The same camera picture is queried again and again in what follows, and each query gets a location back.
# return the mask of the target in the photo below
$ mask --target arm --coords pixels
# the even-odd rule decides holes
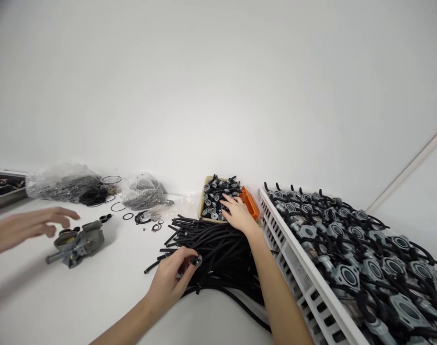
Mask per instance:
[[[146,296],[91,345],[136,344],[185,292],[196,272],[196,266],[190,263],[191,256],[198,254],[193,249],[181,247],[162,260]],[[177,279],[180,268],[184,273]]]
[[[293,298],[276,260],[269,250],[260,227],[253,220],[241,198],[223,194],[231,214],[222,211],[226,220],[248,239],[257,266],[263,299],[268,311],[274,344],[312,344],[306,323]]]

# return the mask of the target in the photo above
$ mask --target plastic bag of parts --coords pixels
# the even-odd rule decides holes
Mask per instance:
[[[160,219],[177,218],[178,214],[181,214],[186,218],[197,219],[200,198],[201,194],[196,193],[191,195],[183,195],[172,203],[169,203],[170,200],[168,200],[167,204],[157,205],[148,210],[145,214],[145,217],[154,221],[158,221]]]
[[[100,183],[101,176],[85,164],[59,163],[25,177],[31,198],[79,203],[79,197]]]
[[[133,211],[152,208],[165,204],[164,191],[161,183],[149,173],[123,180],[121,185],[121,202]]]

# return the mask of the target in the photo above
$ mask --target carburetor with hose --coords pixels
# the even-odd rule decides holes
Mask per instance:
[[[58,253],[46,257],[46,263],[49,265],[62,259],[62,262],[68,268],[78,266],[86,256],[93,256],[102,247],[105,238],[102,231],[102,223],[106,222],[96,220],[73,230],[61,231],[59,237],[54,241],[54,246],[59,250]]]

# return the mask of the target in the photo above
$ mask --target metal tray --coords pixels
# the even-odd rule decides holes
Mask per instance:
[[[22,180],[25,180],[25,175],[10,172],[0,172],[0,178],[10,178],[13,180],[19,180],[20,182]],[[25,187],[0,195],[0,208],[13,204],[16,201],[25,199],[26,197],[27,192],[25,190]]]

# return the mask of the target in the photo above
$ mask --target person's right hand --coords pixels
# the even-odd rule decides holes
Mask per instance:
[[[198,253],[194,249],[181,247],[159,263],[150,289],[143,298],[150,306],[156,319],[177,303],[188,287],[188,283],[197,269],[190,262],[192,256],[198,256]],[[177,278],[180,268],[183,268],[183,275],[181,278]]]
[[[40,211],[20,213],[0,220],[0,253],[15,247],[30,237],[46,234],[54,237],[56,227],[48,223],[58,223],[69,228],[70,217],[78,220],[75,211],[63,207],[47,208]]]
[[[223,196],[227,201],[220,200],[220,202],[229,209],[231,214],[229,214],[225,210],[222,210],[222,215],[233,228],[241,230],[245,235],[247,235],[247,232],[255,226],[258,228],[257,223],[252,218],[250,212],[247,209],[247,205],[244,204],[241,198],[231,198],[226,194],[223,194]]]

